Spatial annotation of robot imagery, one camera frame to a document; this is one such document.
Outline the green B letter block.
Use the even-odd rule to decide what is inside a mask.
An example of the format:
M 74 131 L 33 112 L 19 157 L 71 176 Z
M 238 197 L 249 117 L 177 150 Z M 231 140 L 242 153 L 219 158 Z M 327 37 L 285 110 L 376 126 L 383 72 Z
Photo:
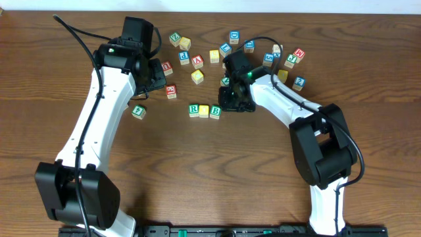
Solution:
M 219 106 L 213 105 L 210 108 L 209 117 L 212 119 L 219 119 L 221 112 L 222 112 L 222 109 Z

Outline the yellow O letter block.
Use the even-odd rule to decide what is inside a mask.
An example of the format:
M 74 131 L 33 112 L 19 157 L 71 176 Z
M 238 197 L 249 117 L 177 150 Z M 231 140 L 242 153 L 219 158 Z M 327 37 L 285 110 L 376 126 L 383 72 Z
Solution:
M 209 106 L 200 105 L 199 106 L 199 117 L 200 118 L 209 118 Z

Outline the green R letter block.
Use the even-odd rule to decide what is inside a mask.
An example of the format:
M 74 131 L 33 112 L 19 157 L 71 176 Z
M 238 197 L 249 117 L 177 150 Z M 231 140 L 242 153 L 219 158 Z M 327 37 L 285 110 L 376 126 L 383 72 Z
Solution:
M 198 104 L 190 104 L 189 105 L 189 116 L 192 117 L 199 117 L 199 105 Z

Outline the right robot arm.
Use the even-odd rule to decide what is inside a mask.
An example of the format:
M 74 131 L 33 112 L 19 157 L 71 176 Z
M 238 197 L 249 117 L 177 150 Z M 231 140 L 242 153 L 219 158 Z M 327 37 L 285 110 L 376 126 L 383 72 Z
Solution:
M 351 185 L 351 167 L 361 157 L 341 109 L 302 98 L 266 66 L 227 68 L 224 74 L 229 84 L 219 92 L 222 109 L 253 112 L 259 105 L 288 127 L 295 166 L 310 186 L 310 227 L 320 235 L 340 235 L 345 228 L 341 191 Z

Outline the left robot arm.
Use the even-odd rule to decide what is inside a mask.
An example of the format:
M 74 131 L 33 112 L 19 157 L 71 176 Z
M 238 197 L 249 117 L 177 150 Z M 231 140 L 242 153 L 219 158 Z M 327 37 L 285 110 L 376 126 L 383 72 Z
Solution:
M 112 143 L 129 100 L 164 87 L 156 51 L 106 43 L 93 54 L 91 85 L 71 136 L 54 163 L 41 162 L 35 181 L 47 216 L 99 236 L 133 236 L 136 220 L 120 209 L 107 176 Z

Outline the red U block left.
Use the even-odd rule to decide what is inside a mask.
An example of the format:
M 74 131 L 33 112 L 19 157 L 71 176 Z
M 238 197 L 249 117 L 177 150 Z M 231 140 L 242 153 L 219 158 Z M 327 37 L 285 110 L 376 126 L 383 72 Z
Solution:
M 170 61 L 165 61 L 161 63 L 161 67 L 165 76 L 168 76 L 174 72 Z

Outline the green 4 number block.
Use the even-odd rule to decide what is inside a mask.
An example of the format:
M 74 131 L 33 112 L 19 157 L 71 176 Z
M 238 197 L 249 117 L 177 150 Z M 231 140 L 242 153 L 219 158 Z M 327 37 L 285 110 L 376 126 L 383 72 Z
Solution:
M 146 109 L 145 107 L 142 107 L 140 105 L 136 105 L 132 110 L 132 116 L 137 119 L 143 120 L 145 115 L 146 115 Z

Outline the red A letter block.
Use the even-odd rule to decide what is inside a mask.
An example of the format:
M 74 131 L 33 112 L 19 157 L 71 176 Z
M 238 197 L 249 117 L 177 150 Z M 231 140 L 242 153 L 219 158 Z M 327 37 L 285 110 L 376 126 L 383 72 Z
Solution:
M 191 58 L 191 62 L 193 67 L 197 70 L 203 67 L 204 65 L 204 60 L 202 58 L 202 56 L 200 55 L 196 55 L 194 57 Z

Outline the green Z letter block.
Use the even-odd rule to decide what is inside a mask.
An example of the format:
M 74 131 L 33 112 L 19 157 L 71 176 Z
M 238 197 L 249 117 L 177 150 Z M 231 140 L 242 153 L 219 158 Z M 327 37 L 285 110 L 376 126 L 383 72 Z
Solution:
M 178 32 L 174 32 L 172 34 L 169 35 L 169 40 L 170 43 L 174 46 L 174 47 L 178 47 L 180 45 L 180 41 L 181 41 L 181 35 Z

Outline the blue 5 number block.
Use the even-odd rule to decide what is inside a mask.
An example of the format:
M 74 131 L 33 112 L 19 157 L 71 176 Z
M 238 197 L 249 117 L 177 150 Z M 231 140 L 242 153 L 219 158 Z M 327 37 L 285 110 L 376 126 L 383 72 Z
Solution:
M 274 55 L 271 53 L 265 53 L 264 59 L 262 61 L 263 66 L 271 67 L 272 63 L 274 62 Z

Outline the yellow S letter block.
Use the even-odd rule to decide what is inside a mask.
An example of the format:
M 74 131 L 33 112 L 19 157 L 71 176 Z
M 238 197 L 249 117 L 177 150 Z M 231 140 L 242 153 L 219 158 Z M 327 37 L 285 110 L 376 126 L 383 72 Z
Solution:
M 220 57 L 219 57 L 219 51 L 217 49 L 210 50 L 209 55 L 210 55 L 210 62 L 211 63 L 219 63 Z

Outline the blue L block upper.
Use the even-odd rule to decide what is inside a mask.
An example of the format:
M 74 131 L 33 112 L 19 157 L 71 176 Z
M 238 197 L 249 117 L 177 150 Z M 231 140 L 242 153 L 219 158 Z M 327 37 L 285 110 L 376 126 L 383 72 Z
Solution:
M 219 47 L 219 53 L 221 54 L 221 56 L 226 57 L 227 55 L 229 55 L 232 52 L 232 47 L 229 43 L 223 43 L 220 47 Z

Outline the blue X letter block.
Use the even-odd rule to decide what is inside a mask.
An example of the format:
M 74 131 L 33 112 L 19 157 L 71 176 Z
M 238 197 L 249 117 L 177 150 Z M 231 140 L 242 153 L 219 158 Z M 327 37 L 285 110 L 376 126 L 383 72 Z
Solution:
M 282 51 L 283 51 L 283 45 L 274 44 L 272 46 L 272 54 L 273 54 L 274 58 L 276 58 L 276 59 L 280 58 L 281 54 L 282 54 Z

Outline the blue 2 number block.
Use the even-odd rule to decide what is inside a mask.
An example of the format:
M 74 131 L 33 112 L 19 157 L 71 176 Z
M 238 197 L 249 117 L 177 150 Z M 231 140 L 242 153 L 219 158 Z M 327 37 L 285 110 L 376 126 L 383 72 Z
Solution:
M 303 77 L 297 76 L 292 88 L 296 91 L 301 91 L 305 86 L 306 80 Z

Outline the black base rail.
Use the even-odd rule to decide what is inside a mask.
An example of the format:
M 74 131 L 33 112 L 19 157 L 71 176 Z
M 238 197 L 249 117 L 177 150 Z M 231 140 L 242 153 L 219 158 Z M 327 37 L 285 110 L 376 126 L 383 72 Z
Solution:
M 318 236 L 308 226 L 281 225 L 276 227 L 170 227 L 143 226 L 135 231 L 138 237 L 254 237 L 254 236 Z M 341 237 L 388 237 L 385 227 L 346 226 Z

